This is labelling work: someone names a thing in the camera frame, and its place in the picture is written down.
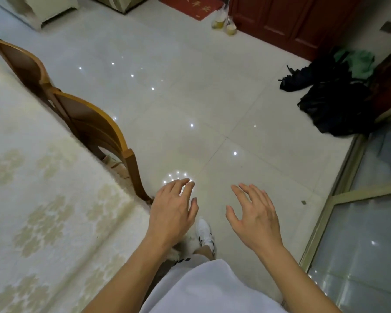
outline beige flower pattern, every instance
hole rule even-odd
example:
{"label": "beige flower pattern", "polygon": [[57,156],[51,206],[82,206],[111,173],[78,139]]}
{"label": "beige flower pattern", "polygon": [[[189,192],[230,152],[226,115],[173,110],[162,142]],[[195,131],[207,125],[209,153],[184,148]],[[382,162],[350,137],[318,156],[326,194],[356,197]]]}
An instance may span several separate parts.
{"label": "beige flower pattern", "polygon": [[130,203],[122,203],[120,189],[115,184],[103,185],[97,193],[97,200],[87,212],[87,218],[95,223],[98,235],[106,233],[120,221],[119,214],[131,210],[127,209]]}
{"label": "beige flower pattern", "polygon": [[0,156],[0,186],[13,181],[16,170],[21,167],[25,157],[18,149],[8,150]]}
{"label": "beige flower pattern", "polygon": [[80,313],[125,262],[126,259],[123,256],[115,255],[103,268],[94,269],[92,274],[86,279],[77,305],[73,307],[71,313]]}
{"label": "beige flower pattern", "polygon": [[0,293],[0,312],[36,313],[46,304],[49,287],[39,285],[35,274],[24,277],[17,285],[7,285]]}
{"label": "beige flower pattern", "polygon": [[23,257],[31,256],[45,245],[53,245],[63,236],[65,222],[74,213],[74,207],[65,201],[65,196],[57,195],[55,200],[39,205],[29,214],[26,225],[13,238]]}
{"label": "beige flower pattern", "polygon": [[39,158],[36,165],[43,170],[43,177],[53,177],[60,168],[70,168],[78,158],[79,145],[72,137],[57,140],[49,145],[46,154]]}

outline red doormat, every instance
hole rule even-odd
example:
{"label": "red doormat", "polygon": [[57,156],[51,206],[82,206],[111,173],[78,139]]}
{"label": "red doormat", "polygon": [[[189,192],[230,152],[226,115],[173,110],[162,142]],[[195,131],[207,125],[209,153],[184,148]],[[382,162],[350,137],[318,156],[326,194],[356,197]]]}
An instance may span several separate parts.
{"label": "red doormat", "polygon": [[211,12],[217,11],[224,4],[220,0],[159,0],[193,19],[201,21]]}

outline wooden chair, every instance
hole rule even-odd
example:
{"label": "wooden chair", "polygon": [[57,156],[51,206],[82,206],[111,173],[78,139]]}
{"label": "wooden chair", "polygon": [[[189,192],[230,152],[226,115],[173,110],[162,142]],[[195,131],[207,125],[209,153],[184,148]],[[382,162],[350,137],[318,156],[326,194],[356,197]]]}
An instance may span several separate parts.
{"label": "wooden chair", "polygon": [[46,95],[46,90],[53,85],[40,59],[31,52],[1,39],[0,55],[25,87],[61,116]]}
{"label": "wooden chair", "polygon": [[47,95],[65,121],[71,123],[74,135],[98,158],[105,156],[98,146],[118,157],[129,171],[136,195],[152,204],[153,199],[143,188],[136,156],[115,121],[97,106],[57,88],[48,89]]}

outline wall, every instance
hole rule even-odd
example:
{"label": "wall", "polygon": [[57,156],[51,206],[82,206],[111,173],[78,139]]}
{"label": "wall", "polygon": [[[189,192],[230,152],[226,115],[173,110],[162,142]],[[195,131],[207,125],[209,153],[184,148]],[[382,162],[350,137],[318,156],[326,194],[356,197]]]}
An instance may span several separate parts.
{"label": "wall", "polygon": [[391,21],[391,0],[363,0],[341,44],[369,50],[380,63],[391,53],[391,34],[379,30],[387,20]]}

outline table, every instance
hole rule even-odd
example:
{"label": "table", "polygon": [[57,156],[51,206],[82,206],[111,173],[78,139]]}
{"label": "table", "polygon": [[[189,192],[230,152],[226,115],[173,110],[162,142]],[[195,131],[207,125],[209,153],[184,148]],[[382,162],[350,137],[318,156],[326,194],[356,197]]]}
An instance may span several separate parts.
{"label": "table", "polygon": [[80,312],[149,208],[0,65],[0,312]]}

